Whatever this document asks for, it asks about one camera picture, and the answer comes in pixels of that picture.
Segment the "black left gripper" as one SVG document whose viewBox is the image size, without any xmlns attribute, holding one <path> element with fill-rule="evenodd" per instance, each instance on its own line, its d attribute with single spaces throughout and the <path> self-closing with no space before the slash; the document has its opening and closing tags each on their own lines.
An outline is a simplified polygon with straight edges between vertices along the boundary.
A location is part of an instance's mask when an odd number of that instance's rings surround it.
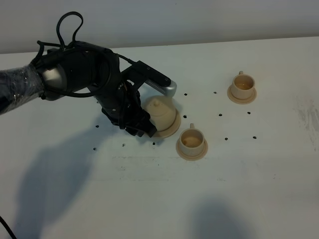
<svg viewBox="0 0 319 239">
<path fill-rule="evenodd" d="M 138 80 L 133 66 L 119 74 L 113 74 L 110 82 L 96 95 L 102 112 L 113 125 L 125 129 L 133 136 L 152 137 L 157 128 L 151 123 L 150 114 L 141 107 Z"/>
</svg>

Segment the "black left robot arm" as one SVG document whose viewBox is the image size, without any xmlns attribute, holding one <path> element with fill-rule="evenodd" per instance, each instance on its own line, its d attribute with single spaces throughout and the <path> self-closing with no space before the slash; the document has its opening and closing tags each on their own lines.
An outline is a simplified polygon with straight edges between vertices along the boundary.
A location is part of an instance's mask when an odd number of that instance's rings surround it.
<svg viewBox="0 0 319 239">
<path fill-rule="evenodd" d="M 40 50 L 26 66 L 0 72 L 0 113 L 31 100 L 95 97 L 110 122 L 131 135 L 152 137 L 157 129 L 141 107 L 140 94 L 120 71 L 112 50 L 88 43 Z"/>
</svg>

